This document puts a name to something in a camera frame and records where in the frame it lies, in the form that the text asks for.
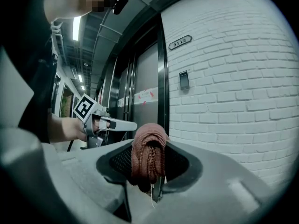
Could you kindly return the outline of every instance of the cloth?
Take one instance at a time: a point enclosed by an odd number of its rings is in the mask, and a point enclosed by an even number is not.
[[[6,24],[2,41],[12,63],[34,92],[19,127],[49,143],[47,117],[57,59],[52,53],[51,29],[43,1],[12,0],[12,5],[6,4],[3,17],[13,26]]]
[[[158,177],[165,177],[164,150],[169,139],[165,130],[157,124],[141,126],[132,142],[132,185],[138,185],[140,191],[148,192],[150,184]]]

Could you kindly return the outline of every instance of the fluorescent light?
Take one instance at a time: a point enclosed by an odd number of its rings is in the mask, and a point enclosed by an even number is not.
[[[75,40],[75,41],[78,41],[78,40],[79,40],[80,20],[81,20],[81,17],[75,17],[75,18],[74,18],[74,24],[73,24],[73,40]]]
[[[78,77],[79,77],[79,81],[80,81],[80,82],[83,82],[83,80],[82,80],[82,76],[81,76],[81,75],[78,75]]]

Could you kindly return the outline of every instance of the person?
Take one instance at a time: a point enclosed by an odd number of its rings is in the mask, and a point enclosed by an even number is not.
[[[74,18],[90,11],[102,12],[114,0],[13,0],[4,17],[12,22],[14,32],[3,33],[2,42],[19,74],[33,90],[19,127],[35,134],[41,142],[86,141],[78,118],[59,118],[51,113],[51,95],[57,69],[52,52],[51,24],[58,18]],[[93,129],[99,128],[98,121]]]

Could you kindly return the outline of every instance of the white brick wall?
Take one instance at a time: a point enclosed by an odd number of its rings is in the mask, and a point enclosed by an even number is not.
[[[279,11],[261,4],[182,0],[162,12],[167,45],[193,37],[167,51],[170,137],[226,154],[276,187],[298,154],[299,63],[287,29],[269,16]],[[185,70],[189,91],[179,87]]]

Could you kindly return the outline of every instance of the room number plate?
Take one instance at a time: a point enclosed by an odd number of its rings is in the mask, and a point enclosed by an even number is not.
[[[178,39],[175,42],[170,43],[169,44],[169,49],[173,50],[173,49],[178,48],[182,45],[185,45],[185,44],[187,44],[191,41],[192,41],[192,37],[190,35],[184,36],[181,39]]]

